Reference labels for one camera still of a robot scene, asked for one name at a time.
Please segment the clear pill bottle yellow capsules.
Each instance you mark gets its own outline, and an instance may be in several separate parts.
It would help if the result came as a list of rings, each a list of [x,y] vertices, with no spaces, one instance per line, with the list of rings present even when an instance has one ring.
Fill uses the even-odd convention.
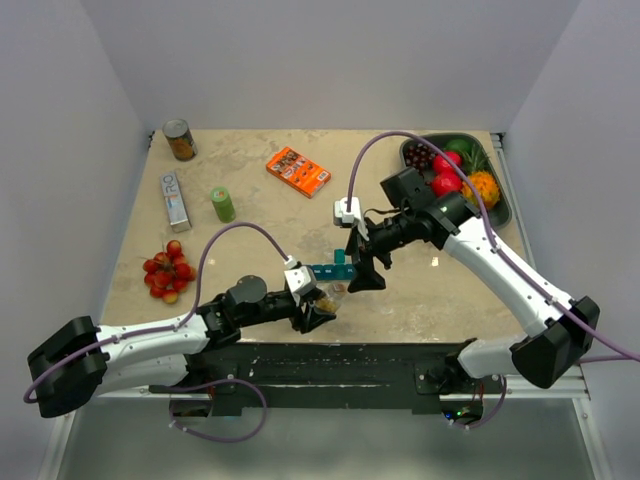
[[[332,296],[331,294],[328,293],[328,288],[329,285],[331,283],[326,284],[322,289],[321,289],[321,294],[319,295],[319,297],[315,300],[315,306],[317,308],[319,308],[322,311],[328,312],[328,313],[336,313],[341,304],[342,304],[342,300],[343,298],[336,298],[334,296]]]

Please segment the teal weekly pill organizer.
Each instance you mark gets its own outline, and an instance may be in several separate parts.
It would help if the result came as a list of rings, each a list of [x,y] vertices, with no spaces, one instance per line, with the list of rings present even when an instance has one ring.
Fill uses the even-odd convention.
[[[355,276],[355,269],[344,249],[334,250],[332,263],[314,264],[310,268],[318,282],[349,282]]]

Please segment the clear bottle lid orange label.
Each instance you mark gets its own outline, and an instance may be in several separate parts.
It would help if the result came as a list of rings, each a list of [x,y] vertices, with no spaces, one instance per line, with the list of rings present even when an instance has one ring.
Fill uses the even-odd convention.
[[[347,294],[347,287],[343,283],[334,282],[329,285],[328,293],[336,298],[343,298]]]

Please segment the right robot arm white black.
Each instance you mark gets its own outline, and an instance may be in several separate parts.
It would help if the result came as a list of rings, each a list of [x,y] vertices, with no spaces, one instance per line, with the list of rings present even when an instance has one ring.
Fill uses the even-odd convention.
[[[548,389],[590,350],[599,306],[588,296],[576,300],[547,282],[461,194],[435,196],[411,167],[386,178],[381,186],[398,211],[380,223],[365,218],[355,197],[338,200],[333,207],[335,225],[350,231],[346,253],[355,274],[349,292],[385,289],[374,263],[389,268],[394,250],[424,241],[475,274],[523,329],[519,336],[467,342],[445,369],[452,390],[469,392],[491,374],[518,374]]]

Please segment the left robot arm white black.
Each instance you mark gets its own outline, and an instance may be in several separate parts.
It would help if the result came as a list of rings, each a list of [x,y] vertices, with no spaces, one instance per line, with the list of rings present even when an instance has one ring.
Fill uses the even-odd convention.
[[[337,317],[320,306],[323,295],[314,280],[297,274],[279,291],[248,275],[183,316],[121,327],[76,317],[28,355],[32,383],[23,400],[54,418],[98,395],[141,385],[196,392],[207,368],[189,357],[238,342],[244,327],[289,320],[293,330],[309,333]]]

